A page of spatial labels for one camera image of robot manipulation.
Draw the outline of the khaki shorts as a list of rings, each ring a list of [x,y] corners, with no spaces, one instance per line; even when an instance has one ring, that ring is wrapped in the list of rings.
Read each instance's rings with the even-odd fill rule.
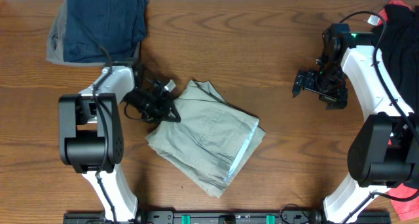
[[[260,120],[229,105],[209,81],[190,81],[174,105],[180,122],[160,123],[149,146],[219,198],[261,144]]]

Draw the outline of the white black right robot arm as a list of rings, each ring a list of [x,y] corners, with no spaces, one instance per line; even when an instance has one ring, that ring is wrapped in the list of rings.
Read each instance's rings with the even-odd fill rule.
[[[355,223],[376,197],[406,202],[418,197],[391,196],[401,185],[418,189],[418,115],[394,86],[371,32],[353,33],[348,24],[331,24],[323,34],[319,70],[300,70],[293,96],[318,94],[328,109],[348,103],[350,81],[364,123],[348,151],[348,175],[323,199],[320,223]]]

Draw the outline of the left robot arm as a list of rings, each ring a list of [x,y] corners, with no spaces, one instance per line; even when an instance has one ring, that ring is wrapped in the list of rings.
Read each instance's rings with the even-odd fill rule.
[[[104,211],[65,214],[64,223],[147,223],[137,196],[122,170],[124,138],[118,107],[134,107],[147,123],[180,122],[171,96],[173,81],[146,76],[139,62],[113,62],[78,94],[63,95],[58,102],[59,152],[93,186]]]

